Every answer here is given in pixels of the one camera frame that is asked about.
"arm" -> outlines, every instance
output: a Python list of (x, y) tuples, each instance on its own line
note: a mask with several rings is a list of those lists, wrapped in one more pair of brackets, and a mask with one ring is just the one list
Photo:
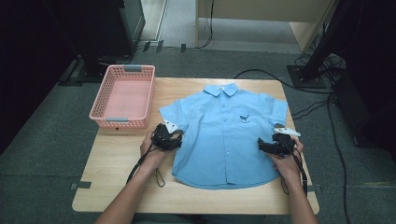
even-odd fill
[[(140, 146), (140, 153), (143, 155), (149, 149), (152, 132), (148, 132), (145, 140)], [(165, 152), (154, 150), (150, 152), (144, 162), (140, 165), (134, 177), (125, 185), (119, 195), (107, 207), (107, 209), (95, 221), (100, 223), (131, 223), (134, 217), (141, 195), (145, 190), (149, 177), (158, 168), (165, 157)]]
[[(300, 153), (303, 152), (303, 144), (298, 139), (294, 139), (294, 141), (296, 143), (296, 150), (300, 151)], [(301, 160), (297, 151), (294, 151), (294, 155)], [(268, 154), (268, 156), (274, 161), (275, 168), (285, 178), (285, 183), (288, 186), (291, 222), (293, 224), (318, 223), (317, 217), (312, 211), (311, 204), (305, 196), (301, 185), (300, 169), (294, 158), (291, 155), (286, 158), (279, 158), (272, 154)]]

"shirt collar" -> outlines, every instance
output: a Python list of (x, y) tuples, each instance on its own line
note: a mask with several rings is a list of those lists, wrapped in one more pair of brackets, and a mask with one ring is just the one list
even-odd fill
[(214, 96), (220, 95), (222, 91), (225, 92), (228, 96), (233, 96), (238, 91), (238, 86), (236, 86), (235, 83), (220, 86), (207, 85), (205, 86), (204, 91)]

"pink plastic basket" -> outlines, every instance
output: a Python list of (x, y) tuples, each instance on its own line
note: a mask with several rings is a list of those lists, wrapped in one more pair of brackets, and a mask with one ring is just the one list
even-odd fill
[(90, 113), (102, 128), (147, 128), (155, 86), (152, 65), (110, 65)]

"short-sleeved button-up shirt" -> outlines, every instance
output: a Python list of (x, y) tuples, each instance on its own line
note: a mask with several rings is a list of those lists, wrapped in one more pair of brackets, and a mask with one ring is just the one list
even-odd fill
[(279, 176), (259, 150), (272, 142), (274, 125), (285, 124), (287, 103), (235, 84), (208, 85), (201, 92), (160, 108), (165, 121), (183, 131), (172, 174), (199, 189), (241, 189)]

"wooden tabletop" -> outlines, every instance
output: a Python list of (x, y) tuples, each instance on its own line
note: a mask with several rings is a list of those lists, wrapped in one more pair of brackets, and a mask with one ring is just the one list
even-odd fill
[[(157, 77), (147, 129), (116, 131), (99, 128), (81, 178), (82, 182), (91, 182), (91, 186), (88, 189), (77, 190), (73, 209), (79, 212), (102, 212), (112, 202), (125, 186), (129, 173), (140, 158), (139, 147), (147, 131), (154, 130), (158, 123), (163, 122), (158, 111), (160, 107), (199, 92), (206, 84), (228, 83), (235, 83), (239, 89), (265, 92), (276, 99), (286, 101), (281, 84), (273, 80)], [(287, 126), (294, 129), (289, 110)], [(137, 213), (251, 215), (289, 213), (288, 195), (283, 192), (280, 178), (248, 189), (195, 189), (172, 176), (174, 157), (175, 152), (167, 155), (160, 167), (166, 185), (160, 188), (153, 174)], [(312, 185), (306, 162), (304, 168), (308, 177), (308, 186)], [(308, 200), (317, 213), (319, 207), (314, 191), (308, 192)]]

